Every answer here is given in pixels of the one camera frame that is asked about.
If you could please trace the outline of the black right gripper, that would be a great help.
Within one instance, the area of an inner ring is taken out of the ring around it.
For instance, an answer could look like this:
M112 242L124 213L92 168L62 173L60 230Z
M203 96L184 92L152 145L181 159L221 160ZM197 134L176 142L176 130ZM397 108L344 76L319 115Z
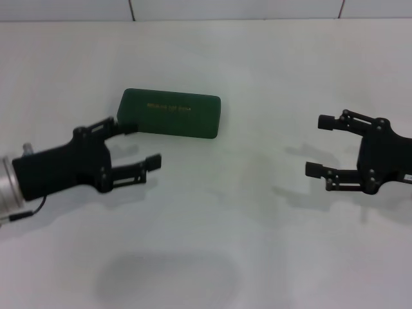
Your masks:
M371 118L347 109L335 118L320 115L318 128L363 136L357 170L334 169L306 162L305 175L324 178L327 191L378 193L388 182L411 183L411 139L400 136L385 118Z

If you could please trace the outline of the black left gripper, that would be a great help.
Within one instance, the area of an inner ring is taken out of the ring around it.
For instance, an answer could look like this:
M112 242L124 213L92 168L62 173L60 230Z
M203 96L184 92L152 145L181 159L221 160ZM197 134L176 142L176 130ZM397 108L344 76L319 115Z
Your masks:
M134 124L120 125L113 117L89 127L79 127L64 145L12 160L23 198L32 201L78 185L90 185L100 193L145 184L147 173L162 166L161 154L135 164L111 168L105 140L138 132Z

